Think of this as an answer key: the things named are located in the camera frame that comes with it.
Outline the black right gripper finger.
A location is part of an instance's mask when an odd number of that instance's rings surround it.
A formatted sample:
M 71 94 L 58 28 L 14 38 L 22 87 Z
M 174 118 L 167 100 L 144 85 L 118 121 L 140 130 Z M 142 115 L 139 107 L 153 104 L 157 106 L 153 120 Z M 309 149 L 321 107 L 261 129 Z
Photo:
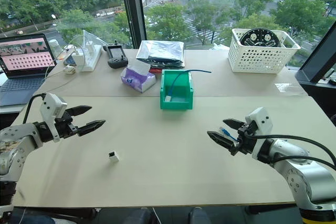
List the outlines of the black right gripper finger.
M 242 127 L 245 123 L 240 121 L 240 120 L 236 120 L 236 119 L 224 119 L 223 122 L 228 125 L 230 128 L 238 130 L 240 127 Z
M 207 131 L 207 135 L 218 145 L 227 149 L 228 151 L 232 151 L 235 147 L 234 141 L 231 140 L 228 136 L 222 135 L 215 131 Z

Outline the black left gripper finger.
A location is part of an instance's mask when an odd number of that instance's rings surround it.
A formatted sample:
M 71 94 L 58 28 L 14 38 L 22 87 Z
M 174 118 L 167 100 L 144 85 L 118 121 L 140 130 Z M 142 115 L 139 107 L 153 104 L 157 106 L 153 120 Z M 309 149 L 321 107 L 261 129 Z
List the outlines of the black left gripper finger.
M 79 105 L 79 106 L 76 106 L 76 107 L 73 107 L 73 108 L 69 108 L 68 109 L 68 114 L 70 116 L 78 116 L 78 115 L 86 113 L 90 109 L 92 109 L 91 106 L 88 106 L 88 105 Z
M 106 122 L 105 120 L 95 120 L 95 121 L 89 122 L 86 125 L 79 127 L 77 129 L 77 135 L 83 136 L 83 135 L 89 134 L 97 130 L 99 127 L 101 127 L 105 122 Z

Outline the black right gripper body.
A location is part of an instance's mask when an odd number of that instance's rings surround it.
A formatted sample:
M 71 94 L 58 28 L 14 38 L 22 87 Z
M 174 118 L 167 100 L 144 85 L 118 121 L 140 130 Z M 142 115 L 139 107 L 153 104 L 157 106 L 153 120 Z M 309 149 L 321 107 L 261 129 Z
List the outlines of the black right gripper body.
M 250 124 L 241 122 L 233 126 L 233 129 L 238 132 L 238 144 L 230 151 L 231 155 L 234 156 L 238 152 L 251 154 L 256 144 L 256 139 L 252 138 L 252 135 L 258 129 L 256 122 L 251 122 Z

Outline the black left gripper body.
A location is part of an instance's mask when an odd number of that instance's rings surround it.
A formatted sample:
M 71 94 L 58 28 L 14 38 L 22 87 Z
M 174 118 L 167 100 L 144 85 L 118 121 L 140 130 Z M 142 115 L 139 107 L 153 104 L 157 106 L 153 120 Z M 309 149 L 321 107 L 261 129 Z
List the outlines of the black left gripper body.
M 78 132 L 78 127 L 73 125 L 73 110 L 66 110 L 62 117 L 55 118 L 55 128 L 60 138 L 71 137 Z

